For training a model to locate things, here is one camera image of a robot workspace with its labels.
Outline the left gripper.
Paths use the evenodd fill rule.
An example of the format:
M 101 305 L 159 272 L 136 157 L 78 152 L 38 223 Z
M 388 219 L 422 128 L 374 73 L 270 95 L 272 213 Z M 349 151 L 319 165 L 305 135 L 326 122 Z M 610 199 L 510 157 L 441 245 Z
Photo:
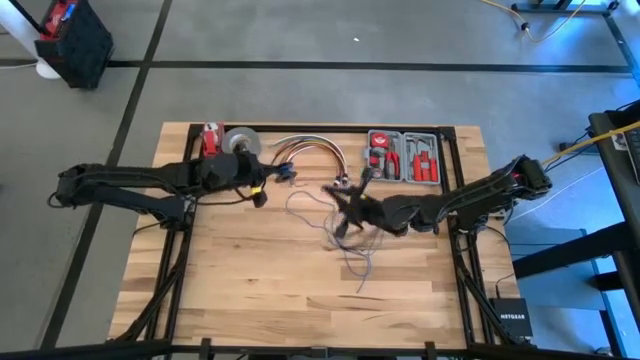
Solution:
M 250 152 L 220 153 L 204 159 L 199 165 L 201 184 L 207 191 L 230 190 L 258 186 L 265 180 L 286 180 L 286 164 L 261 164 Z

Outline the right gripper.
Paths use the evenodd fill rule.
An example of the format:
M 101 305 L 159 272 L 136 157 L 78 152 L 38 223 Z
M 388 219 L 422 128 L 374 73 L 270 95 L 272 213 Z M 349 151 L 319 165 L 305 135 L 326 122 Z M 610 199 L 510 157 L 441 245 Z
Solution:
M 353 193 L 352 186 L 323 185 L 322 191 L 332 198 L 338 198 L 335 200 L 338 211 L 346 212 L 349 225 L 360 229 L 363 222 L 378 228 L 384 228 L 387 225 L 381 201 L 369 196 L 367 200 L 360 200 L 362 194 Z

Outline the black crate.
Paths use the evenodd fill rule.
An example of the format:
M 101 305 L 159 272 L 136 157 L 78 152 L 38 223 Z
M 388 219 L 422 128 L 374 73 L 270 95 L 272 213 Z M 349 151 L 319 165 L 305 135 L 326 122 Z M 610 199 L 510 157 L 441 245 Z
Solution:
M 34 41 L 70 88 L 95 89 L 114 51 L 111 32 L 88 0 L 51 0 Z

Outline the black side desk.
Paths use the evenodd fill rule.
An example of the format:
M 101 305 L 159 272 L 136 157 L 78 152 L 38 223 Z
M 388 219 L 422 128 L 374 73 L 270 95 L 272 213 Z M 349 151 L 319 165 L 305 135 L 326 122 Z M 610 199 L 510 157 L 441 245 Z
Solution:
M 624 220 L 516 260 L 515 276 L 523 279 L 610 255 L 616 270 L 594 276 L 592 283 L 600 291 L 625 293 L 640 332 L 640 99 L 593 113 L 589 122 Z

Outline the white column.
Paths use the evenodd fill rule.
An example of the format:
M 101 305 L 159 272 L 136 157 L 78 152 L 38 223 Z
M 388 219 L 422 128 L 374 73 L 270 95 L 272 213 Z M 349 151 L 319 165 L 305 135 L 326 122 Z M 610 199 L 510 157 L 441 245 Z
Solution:
M 36 72 L 42 78 L 50 80 L 61 78 L 61 76 L 38 55 L 35 41 L 40 39 L 40 25 L 18 0 L 0 0 L 0 25 L 34 56 L 36 60 Z

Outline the grey duct tape roll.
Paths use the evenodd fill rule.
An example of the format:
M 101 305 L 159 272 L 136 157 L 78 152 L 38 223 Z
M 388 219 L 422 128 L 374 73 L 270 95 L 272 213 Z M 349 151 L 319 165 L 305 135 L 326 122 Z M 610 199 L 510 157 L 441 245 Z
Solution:
M 236 142 L 247 141 L 252 143 L 252 154 L 259 155 L 262 152 L 262 145 L 259 135 L 249 127 L 234 127 L 226 131 L 222 137 L 221 150 L 224 153 L 234 153 L 233 147 Z

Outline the red-handled pliers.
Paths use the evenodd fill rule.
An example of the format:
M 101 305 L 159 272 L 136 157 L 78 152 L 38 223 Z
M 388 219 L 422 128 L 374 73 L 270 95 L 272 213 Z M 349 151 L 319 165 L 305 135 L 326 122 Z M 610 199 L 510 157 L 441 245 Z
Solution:
M 401 177 L 400 157 L 394 150 L 387 150 L 384 156 L 383 172 L 386 179 L 399 180 Z

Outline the black table frame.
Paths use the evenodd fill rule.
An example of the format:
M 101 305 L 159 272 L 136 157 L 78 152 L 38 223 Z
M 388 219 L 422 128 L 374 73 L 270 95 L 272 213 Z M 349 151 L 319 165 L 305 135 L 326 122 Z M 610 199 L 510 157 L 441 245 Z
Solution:
M 109 333 L 122 334 L 153 295 L 165 249 L 188 246 L 184 275 L 162 303 L 158 336 L 193 349 L 394 350 L 426 343 L 462 350 L 482 341 L 471 296 L 460 296 L 448 232 L 404 237 L 354 227 L 368 258 L 331 246 L 321 225 L 331 210 L 322 191 L 335 164 L 325 150 L 295 159 L 296 185 L 269 183 L 262 208 L 234 193 L 205 199 L 190 237 L 169 240 L 149 217 L 138 223 Z

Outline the black network switch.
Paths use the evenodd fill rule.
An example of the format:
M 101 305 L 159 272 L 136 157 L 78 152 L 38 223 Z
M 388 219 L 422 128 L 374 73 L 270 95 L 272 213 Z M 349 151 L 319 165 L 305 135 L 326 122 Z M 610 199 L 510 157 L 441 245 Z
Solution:
M 523 298 L 491 298 L 503 326 L 515 337 L 531 338 L 533 331 L 526 300 Z

